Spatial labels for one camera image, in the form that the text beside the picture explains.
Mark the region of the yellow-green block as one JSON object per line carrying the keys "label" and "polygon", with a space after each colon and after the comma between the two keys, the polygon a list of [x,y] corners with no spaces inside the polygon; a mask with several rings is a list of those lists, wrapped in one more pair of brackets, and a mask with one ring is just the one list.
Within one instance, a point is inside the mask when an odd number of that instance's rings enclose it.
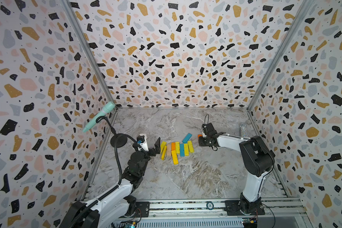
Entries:
{"label": "yellow-green block", "polygon": [[194,153],[194,148],[193,148],[192,141],[188,141],[188,148],[189,148],[189,152],[190,153]]}

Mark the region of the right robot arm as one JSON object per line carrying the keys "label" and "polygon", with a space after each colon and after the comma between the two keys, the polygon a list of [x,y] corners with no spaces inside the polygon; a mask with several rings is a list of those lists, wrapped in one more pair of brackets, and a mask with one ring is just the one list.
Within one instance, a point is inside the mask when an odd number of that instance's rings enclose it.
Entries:
{"label": "right robot arm", "polygon": [[211,123],[204,123],[201,130],[202,136],[198,137],[200,147],[210,147],[215,151],[223,147],[241,153],[248,177],[234,210],[245,215],[257,212],[262,206],[260,194],[263,183],[275,165],[275,154],[267,148],[260,136],[245,138],[218,133]]}

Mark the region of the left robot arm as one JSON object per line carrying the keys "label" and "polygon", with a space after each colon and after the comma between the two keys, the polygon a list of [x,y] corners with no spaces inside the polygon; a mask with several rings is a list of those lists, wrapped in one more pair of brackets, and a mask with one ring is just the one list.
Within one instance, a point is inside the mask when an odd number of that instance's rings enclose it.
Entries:
{"label": "left robot arm", "polygon": [[149,148],[146,135],[131,139],[135,152],[132,153],[124,172],[113,187],[86,202],[73,203],[60,224],[61,228],[107,228],[123,216],[136,215],[136,198],[131,193],[141,184],[151,157],[161,153],[161,139],[158,138],[154,148]]}

